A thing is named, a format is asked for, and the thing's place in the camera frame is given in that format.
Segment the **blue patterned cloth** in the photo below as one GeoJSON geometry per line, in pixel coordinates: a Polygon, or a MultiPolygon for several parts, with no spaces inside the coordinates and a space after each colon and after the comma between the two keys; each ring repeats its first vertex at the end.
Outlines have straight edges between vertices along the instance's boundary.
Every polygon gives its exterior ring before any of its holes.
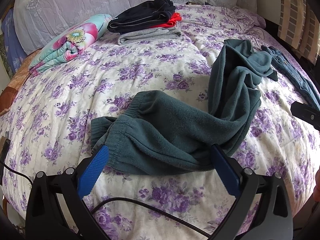
{"type": "Polygon", "coordinates": [[[27,54],[23,50],[14,25],[14,9],[10,8],[1,24],[4,34],[4,49],[10,69],[15,74],[22,65],[27,54]]]}

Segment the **brown orange pillow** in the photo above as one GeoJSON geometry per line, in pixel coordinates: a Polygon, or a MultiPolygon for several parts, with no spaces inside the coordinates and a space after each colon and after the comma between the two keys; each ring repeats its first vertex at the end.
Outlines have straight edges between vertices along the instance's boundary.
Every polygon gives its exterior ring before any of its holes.
{"type": "Polygon", "coordinates": [[[23,60],[22,65],[13,76],[7,87],[1,93],[1,115],[4,115],[10,110],[10,107],[12,106],[13,101],[18,94],[18,91],[30,76],[30,72],[28,69],[29,64],[40,51],[40,49],[34,51],[23,60]]]}

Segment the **striped beige curtain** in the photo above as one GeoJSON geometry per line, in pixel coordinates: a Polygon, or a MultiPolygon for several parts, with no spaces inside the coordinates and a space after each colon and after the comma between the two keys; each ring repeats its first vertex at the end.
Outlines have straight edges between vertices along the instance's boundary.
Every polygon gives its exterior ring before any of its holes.
{"type": "Polygon", "coordinates": [[[278,37],[298,57],[316,64],[319,57],[319,21],[306,0],[280,0],[278,37]]]}

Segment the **purple floral bed quilt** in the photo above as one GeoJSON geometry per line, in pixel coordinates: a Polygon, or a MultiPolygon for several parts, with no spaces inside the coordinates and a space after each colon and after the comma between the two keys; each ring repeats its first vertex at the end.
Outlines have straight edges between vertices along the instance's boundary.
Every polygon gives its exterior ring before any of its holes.
{"type": "MultiPolygon", "coordinates": [[[[2,190],[19,215],[26,214],[29,178],[39,171],[61,173],[89,156],[92,119],[124,113],[145,90],[163,91],[205,111],[210,68],[224,40],[283,50],[264,21],[242,9],[178,5],[177,10],[182,15],[177,39],[119,45],[117,34],[106,33],[73,61],[25,82],[1,116],[1,135],[11,141],[2,190]]],[[[315,185],[319,132],[291,115],[291,103],[303,98],[285,76],[264,78],[258,89],[261,106],[234,156],[257,174],[279,172],[297,213],[315,185]]],[[[234,200],[215,171],[152,177],[106,167],[84,202],[93,209],[110,197],[146,202],[207,233],[214,232],[234,200]]]]}

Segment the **folded red garment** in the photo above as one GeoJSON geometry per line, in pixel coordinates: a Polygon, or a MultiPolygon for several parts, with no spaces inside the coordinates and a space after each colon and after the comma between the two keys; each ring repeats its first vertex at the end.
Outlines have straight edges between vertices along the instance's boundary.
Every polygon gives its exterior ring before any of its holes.
{"type": "Polygon", "coordinates": [[[176,24],[178,22],[180,22],[182,20],[182,17],[180,15],[180,13],[175,12],[173,13],[173,15],[171,16],[170,20],[168,20],[168,22],[166,23],[161,23],[158,25],[154,25],[151,28],[171,28],[171,27],[175,27],[176,24]]]}

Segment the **dark green fleece pants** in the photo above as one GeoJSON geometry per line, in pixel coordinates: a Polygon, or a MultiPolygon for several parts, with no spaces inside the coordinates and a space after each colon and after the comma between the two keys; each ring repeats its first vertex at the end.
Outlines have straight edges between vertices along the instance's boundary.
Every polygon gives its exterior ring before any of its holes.
{"type": "Polygon", "coordinates": [[[257,86],[277,79],[272,56],[248,40],[225,40],[212,65],[207,111],[160,90],[137,93],[126,111],[91,122],[91,149],[108,148],[106,165],[121,173],[168,176],[214,168],[211,146],[233,155],[260,107],[257,86]]]}

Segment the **folded colourful floral blanket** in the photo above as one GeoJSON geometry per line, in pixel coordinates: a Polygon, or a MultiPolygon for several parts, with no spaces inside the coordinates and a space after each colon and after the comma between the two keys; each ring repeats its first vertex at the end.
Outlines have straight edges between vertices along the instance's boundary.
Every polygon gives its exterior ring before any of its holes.
{"type": "Polygon", "coordinates": [[[31,75],[39,75],[82,54],[104,35],[110,20],[108,14],[94,15],[52,39],[29,64],[31,75]]]}

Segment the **folded black pants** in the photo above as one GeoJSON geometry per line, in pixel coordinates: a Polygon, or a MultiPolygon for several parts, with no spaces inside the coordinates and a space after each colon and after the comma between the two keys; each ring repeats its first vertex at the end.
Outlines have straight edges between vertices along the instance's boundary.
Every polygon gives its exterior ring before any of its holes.
{"type": "Polygon", "coordinates": [[[112,33],[125,34],[167,23],[176,7],[171,0],[153,0],[131,7],[115,18],[107,26],[112,33]]]}

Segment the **blue denim jeans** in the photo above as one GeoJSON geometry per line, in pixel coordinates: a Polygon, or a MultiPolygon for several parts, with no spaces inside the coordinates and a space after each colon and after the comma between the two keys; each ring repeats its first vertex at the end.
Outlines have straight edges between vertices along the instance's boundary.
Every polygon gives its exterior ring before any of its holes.
{"type": "Polygon", "coordinates": [[[261,49],[272,56],[272,65],[293,84],[309,106],[319,111],[319,95],[312,83],[296,70],[281,51],[265,45],[262,45],[261,49]]]}

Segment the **folded grey garment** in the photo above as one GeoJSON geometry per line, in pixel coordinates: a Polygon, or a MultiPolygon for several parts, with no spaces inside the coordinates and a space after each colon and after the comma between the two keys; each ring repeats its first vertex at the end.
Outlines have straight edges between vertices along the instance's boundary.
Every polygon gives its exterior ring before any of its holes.
{"type": "Polygon", "coordinates": [[[178,38],[180,36],[182,36],[182,32],[179,27],[158,27],[121,34],[118,37],[117,43],[118,45],[124,45],[132,42],[151,41],[161,38],[178,38]]]}

